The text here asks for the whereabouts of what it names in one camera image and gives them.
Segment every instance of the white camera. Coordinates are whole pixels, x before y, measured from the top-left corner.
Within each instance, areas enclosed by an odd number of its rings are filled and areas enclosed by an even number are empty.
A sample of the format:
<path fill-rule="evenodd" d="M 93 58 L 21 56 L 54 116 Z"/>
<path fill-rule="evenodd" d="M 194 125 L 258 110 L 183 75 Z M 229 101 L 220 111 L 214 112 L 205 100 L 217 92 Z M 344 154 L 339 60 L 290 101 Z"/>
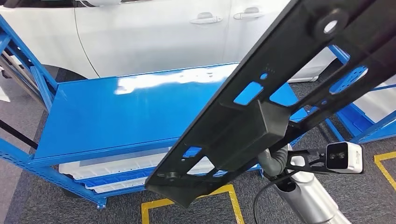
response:
<path fill-rule="evenodd" d="M 328 144 L 326 147 L 326 168 L 338 173 L 361 173 L 363 171 L 361 146 L 346 141 Z"/>

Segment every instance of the black metal bracket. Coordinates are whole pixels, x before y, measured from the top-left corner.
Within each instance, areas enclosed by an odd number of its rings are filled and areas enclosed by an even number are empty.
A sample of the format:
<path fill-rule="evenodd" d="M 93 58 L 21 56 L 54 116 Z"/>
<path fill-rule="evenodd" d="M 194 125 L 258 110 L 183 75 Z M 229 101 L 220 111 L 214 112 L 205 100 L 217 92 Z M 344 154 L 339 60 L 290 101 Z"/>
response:
<path fill-rule="evenodd" d="M 326 154 L 325 154 L 325 149 L 318 149 L 315 151 L 309 151 L 309 150 L 298 150 L 298 151 L 288 151 L 287 153 L 287 162 L 286 162 L 286 169 L 291 169 L 291 170 L 298 170 L 298 171 L 304 171 L 304 172 L 309 172 L 309 173 L 316 173 L 316 174 L 327 174 L 327 173 L 337 173 L 335 171 L 329 170 L 326 168 Z M 309 162 L 308 160 L 308 155 L 318 155 L 319 159 L 314 160 L 312 162 Z M 305 165 L 304 166 L 295 166 L 291 164 L 291 159 L 294 156 L 301 156 L 304 158 Z M 313 166 L 316 163 L 323 163 L 323 165 L 320 166 Z"/>
<path fill-rule="evenodd" d="M 146 189 L 187 207 L 255 165 L 262 150 L 279 150 L 392 77 L 396 74 L 395 12 L 393 0 L 291 1 L 146 180 Z M 333 21 L 337 24 L 326 29 Z M 329 45 L 350 55 L 344 66 L 294 105 L 269 99 Z M 330 93 L 334 83 L 361 65 L 368 68 L 365 76 L 341 92 Z M 251 82 L 263 90 L 248 105 L 235 103 Z M 300 122 L 289 121 L 306 105 L 317 110 Z M 184 159 L 191 146 L 202 150 Z M 204 156 L 215 169 L 204 176 L 187 174 Z M 213 176 L 218 170 L 228 172 Z"/>

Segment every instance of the car door handle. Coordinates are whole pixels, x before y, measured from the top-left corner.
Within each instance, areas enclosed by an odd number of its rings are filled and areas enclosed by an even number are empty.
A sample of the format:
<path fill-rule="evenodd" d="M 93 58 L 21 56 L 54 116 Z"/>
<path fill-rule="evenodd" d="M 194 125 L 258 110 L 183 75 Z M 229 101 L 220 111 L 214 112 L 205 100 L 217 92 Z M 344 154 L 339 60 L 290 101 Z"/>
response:
<path fill-rule="evenodd" d="M 234 15 L 234 19 L 236 20 L 244 20 L 244 19 L 252 19 L 259 18 L 264 16 L 264 12 L 260 12 L 257 7 L 249 7 L 245 9 L 243 13 L 237 13 Z"/>
<path fill-rule="evenodd" d="M 192 24 L 205 24 L 205 23 L 215 23 L 223 21 L 221 16 L 213 16 L 212 13 L 204 12 L 198 14 L 196 19 L 190 20 Z"/>

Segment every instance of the blue shelving unit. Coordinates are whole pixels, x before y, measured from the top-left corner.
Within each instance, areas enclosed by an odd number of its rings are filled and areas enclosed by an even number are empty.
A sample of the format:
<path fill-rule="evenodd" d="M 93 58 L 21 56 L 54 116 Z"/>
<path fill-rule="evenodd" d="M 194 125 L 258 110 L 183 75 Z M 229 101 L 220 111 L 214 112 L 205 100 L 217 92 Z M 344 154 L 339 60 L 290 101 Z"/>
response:
<path fill-rule="evenodd" d="M 172 146 L 229 75 L 210 70 L 229 66 L 224 64 L 199 68 L 203 76 L 197 76 L 197 68 L 192 68 L 57 83 L 1 16 L 0 27 L 0 50 L 12 52 L 33 75 L 49 112 L 34 154 L 0 139 L 0 157 L 96 203 L 98 208 L 106 207 L 109 196 L 144 187 L 95 193 L 82 183 L 98 186 L 148 176 L 153 168 L 76 181 L 52 165 Z M 291 105 L 297 97 L 285 84 L 271 100 Z M 306 115 L 301 109 L 290 119 L 299 121 Z"/>
<path fill-rule="evenodd" d="M 344 52 L 339 47 L 334 45 L 329 46 L 329 49 L 337 56 L 337 58 L 343 64 L 346 64 L 348 62 L 348 53 Z M 337 93 L 344 90 L 345 88 L 348 88 L 365 72 L 366 69 L 367 68 L 365 66 L 357 67 L 349 74 L 344 76 L 342 79 L 340 79 L 336 84 L 334 84 L 330 88 L 330 92 Z M 379 91 L 394 87 L 396 87 L 396 84 L 376 87 L 372 91 Z M 393 111 L 381 120 L 374 122 L 364 113 L 362 109 L 352 103 L 338 111 L 336 115 L 341 123 L 344 125 L 346 130 L 348 130 L 348 132 L 351 134 L 352 139 L 349 140 L 350 142 L 364 143 L 396 136 L 396 111 Z M 344 138 L 341 136 L 339 131 L 328 119 L 326 120 L 326 123 L 334 132 L 336 137 L 340 141 L 344 141 Z"/>

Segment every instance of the black strap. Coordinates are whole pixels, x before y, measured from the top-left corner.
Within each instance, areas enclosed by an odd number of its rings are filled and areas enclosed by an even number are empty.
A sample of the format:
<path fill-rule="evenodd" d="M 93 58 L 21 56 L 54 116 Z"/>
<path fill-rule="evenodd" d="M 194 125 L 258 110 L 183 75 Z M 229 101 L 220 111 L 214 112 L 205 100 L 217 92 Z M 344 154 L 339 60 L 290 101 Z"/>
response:
<path fill-rule="evenodd" d="M 11 127 L 10 125 L 6 124 L 4 121 L 0 120 L 0 128 L 2 128 L 3 130 L 5 130 L 6 132 L 12 134 L 14 137 L 16 137 L 17 139 L 25 142 L 26 144 L 28 144 L 30 147 L 37 149 L 38 144 L 35 143 L 34 141 L 32 141 L 30 138 L 26 137 L 25 135 L 23 135 L 22 133 L 18 132 L 17 130 L 15 130 L 13 127 Z"/>

